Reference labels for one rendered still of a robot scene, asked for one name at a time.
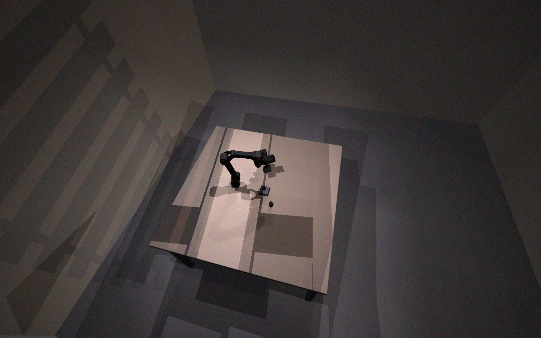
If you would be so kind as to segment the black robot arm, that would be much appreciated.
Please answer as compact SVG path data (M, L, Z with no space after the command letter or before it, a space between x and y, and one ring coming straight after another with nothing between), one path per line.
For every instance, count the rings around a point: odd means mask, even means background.
M230 154L230 156L228 156ZM263 158L262 158L263 156ZM259 168L261 165L264 165L265 163L273 163L276 162L274 155L268 155L261 151L253 151L253 152L243 152L243 151L226 151L224 153L220 154L220 163L228 169L228 172L230 172L231 175L231 187L239 188L240 185L240 173L239 171L236 172L234 167L231 164L231 160L233 158L245 158L250 159L254 161L254 165Z

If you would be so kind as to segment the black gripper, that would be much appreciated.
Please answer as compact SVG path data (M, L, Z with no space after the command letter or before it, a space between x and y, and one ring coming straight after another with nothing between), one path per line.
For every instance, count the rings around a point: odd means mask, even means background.
M267 153L266 149L259 150L259 151L264 152L264 153L266 154L266 156L268 156L268 153ZM265 163L265 166L263 167L263 172L264 172L264 173L268 173L268 172L271 172L271 171L272 171L272 170L271 170L270 165L267 164L267 163Z

